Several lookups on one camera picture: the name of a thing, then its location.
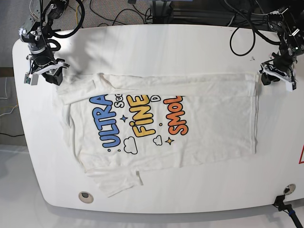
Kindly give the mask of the black aluminium frame stand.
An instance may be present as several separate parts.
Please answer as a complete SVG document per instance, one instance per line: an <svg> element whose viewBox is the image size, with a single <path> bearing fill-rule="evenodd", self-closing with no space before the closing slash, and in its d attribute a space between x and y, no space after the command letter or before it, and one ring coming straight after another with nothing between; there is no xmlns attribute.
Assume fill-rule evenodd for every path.
<svg viewBox="0 0 304 228"><path fill-rule="evenodd" d="M174 17L175 0L149 0L153 24L170 24Z"/></svg>

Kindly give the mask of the white printed T-shirt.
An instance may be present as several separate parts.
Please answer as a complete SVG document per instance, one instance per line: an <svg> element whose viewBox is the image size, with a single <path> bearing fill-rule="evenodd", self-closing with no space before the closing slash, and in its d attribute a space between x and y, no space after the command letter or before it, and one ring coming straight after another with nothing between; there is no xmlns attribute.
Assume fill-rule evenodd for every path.
<svg viewBox="0 0 304 228"><path fill-rule="evenodd" d="M255 74L66 76L53 94L63 138L111 197L140 173L256 152Z"/></svg>

